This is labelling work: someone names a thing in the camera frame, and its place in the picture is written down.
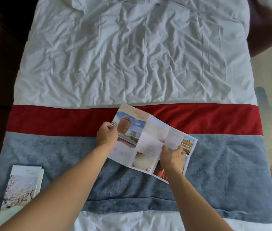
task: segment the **brochure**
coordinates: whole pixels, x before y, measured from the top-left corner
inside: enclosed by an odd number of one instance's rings
[[[197,139],[127,104],[120,106],[111,123],[118,128],[118,141],[108,158],[168,183],[159,160],[162,146],[174,150],[181,145],[185,175]]]

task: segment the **large brown jar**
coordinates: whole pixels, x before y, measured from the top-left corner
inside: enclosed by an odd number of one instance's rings
[[[131,120],[129,118],[122,118],[118,123],[118,132],[125,135],[131,127]]]

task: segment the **booklet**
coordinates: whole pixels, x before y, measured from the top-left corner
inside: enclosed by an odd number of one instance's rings
[[[120,106],[111,123],[118,128],[118,141],[108,158],[168,183],[159,160],[162,146],[174,150],[181,145],[185,153],[182,168],[185,175],[197,139],[127,104]]]
[[[15,215],[41,190],[44,169],[13,165],[0,210],[0,225]]]

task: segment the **bed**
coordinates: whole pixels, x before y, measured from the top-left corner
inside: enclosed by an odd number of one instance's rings
[[[272,230],[272,179],[247,0],[39,0],[0,155],[42,188],[95,147],[121,103],[199,142],[186,177],[234,230]],[[169,186],[107,160],[74,230],[183,230]]]

